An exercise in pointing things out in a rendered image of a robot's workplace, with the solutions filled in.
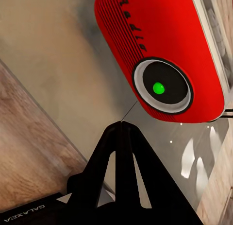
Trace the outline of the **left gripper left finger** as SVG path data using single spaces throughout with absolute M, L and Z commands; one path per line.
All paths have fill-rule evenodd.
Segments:
M 114 208 L 97 208 L 110 154 L 116 152 Z M 100 138 L 56 225 L 129 225 L 122 122 Z

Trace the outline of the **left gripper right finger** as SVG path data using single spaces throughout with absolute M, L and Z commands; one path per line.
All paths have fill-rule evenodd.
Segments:
M 129 225 L 204 225 L 140 129 L 122 121 Z M 135 155 L 152 208 L 140 203 Z

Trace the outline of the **radio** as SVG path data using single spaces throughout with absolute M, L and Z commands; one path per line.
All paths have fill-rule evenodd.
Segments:
M 202 123 L 233 112 L 233 57 L 216 0 L 95 0 L 97 24 L 145 111 Z

